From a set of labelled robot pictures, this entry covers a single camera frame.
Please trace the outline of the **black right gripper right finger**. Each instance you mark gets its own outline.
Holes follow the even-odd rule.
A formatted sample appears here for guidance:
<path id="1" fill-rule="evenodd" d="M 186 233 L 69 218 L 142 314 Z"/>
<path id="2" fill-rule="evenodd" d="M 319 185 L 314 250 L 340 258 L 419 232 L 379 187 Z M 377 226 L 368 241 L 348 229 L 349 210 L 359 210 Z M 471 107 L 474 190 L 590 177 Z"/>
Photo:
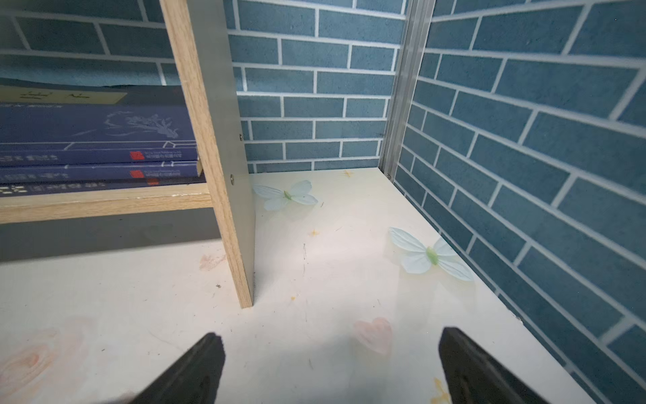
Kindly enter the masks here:
<path id="1" fill-rule="evenodd" d="M 548 404 L 459 328 L 444 328 L 438 345 L 453 403 Z"/>

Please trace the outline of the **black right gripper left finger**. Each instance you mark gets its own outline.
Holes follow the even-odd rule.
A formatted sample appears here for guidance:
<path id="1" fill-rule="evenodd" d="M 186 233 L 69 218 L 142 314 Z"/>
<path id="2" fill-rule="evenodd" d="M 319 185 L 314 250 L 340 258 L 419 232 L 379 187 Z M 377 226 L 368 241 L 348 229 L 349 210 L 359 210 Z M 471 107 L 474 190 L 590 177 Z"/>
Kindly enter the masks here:
<path id="1" fill-rule="evenodd" d="M 206 333 L 131 403 L 214 404 L 224 365 L 222 338 L 215 333 Z"/>

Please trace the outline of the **light wooden bookshelf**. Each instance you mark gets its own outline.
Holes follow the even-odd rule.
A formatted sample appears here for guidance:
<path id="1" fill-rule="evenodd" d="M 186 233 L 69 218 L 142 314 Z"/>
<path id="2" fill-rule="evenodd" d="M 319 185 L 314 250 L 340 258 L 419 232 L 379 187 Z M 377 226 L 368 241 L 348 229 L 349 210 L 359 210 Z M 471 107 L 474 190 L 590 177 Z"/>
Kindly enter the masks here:
<path id="1" fill-rule="evenodd" d="M 214 209 L 241 307 L 254 299 L 255 208 L 221 1 L 162 1 L 205 183 L 1 200 L 1 222 Z"/>

